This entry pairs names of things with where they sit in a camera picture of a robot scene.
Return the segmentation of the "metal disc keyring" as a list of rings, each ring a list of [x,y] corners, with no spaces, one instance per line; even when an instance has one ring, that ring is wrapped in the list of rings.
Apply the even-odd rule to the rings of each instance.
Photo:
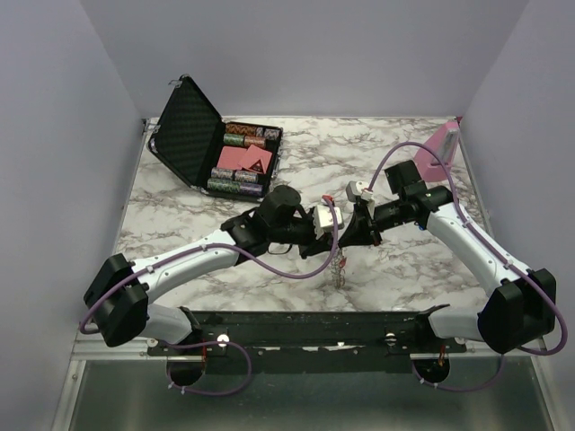
[[[338,249],[332,263],[330,265],[332,283],[336,289],[345,286],[345,267],[347,264],[347,257],[342,249]]]

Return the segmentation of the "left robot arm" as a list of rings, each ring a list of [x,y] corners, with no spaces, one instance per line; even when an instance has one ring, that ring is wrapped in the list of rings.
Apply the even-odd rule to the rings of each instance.
[[[199,344],[199,324],[189,311],[157,304],[173,289],[211,272],[251,261],[271,273],[288,277],[260,257],[272,243],[317,247],[333,259],[344,223],[333,199],[304,210],[299,193],[275,188],[262,202],[223,222],[213,233],[173,251],[128,260],[108,257],[84,294],[88,309],[80,323],[84,335],[99,334],[108,347],[142,336],[169,343],[181,355]]]

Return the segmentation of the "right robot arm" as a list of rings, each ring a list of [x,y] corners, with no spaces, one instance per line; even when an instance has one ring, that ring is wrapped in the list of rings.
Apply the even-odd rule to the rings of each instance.
[[[446,339],[459,338],[506,354],[553,331],[556,280],[547,269],[533,270],[513,259],[455,203],[450,189],[428,187],[414,162],[385,169],[385,177],[397,198],[380,205],[367,183],[348,183],[346,195],[354,207],[340,247],[377,246],[382,232],[416,224],[457,256],[488,298],[479,310],[444,304],[425,311],[423,323],[413,330],[419,349],[431,352]]]

